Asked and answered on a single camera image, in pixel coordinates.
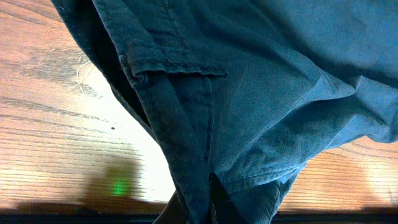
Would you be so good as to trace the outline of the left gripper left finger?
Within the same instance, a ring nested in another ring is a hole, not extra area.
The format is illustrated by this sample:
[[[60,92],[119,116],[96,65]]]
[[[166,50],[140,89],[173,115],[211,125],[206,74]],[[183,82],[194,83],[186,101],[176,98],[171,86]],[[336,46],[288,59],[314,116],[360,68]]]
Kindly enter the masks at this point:
[[[180,205],[176,192],[172,195],[162,213],[153,224],[186,224],[185,213]]]

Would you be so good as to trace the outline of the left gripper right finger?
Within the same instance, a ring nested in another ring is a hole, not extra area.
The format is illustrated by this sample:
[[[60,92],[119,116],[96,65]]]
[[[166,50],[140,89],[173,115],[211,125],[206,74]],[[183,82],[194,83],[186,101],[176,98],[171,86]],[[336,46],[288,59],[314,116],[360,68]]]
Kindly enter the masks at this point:
[[[209,179],[210,205],[208,223],[211,224],[247,224],[229,197],[223,184],[216,174],[211,173]]]

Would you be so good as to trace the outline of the dark blue shorts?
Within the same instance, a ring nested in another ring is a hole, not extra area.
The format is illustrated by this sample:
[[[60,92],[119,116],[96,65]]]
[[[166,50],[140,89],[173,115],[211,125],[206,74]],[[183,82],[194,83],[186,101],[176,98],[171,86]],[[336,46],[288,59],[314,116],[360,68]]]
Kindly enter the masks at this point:
[[[54,6],[160,146],[186,223],[208,223],[211,173],[247,223],[269,223],[317,154],[397,141],[396,1]]]

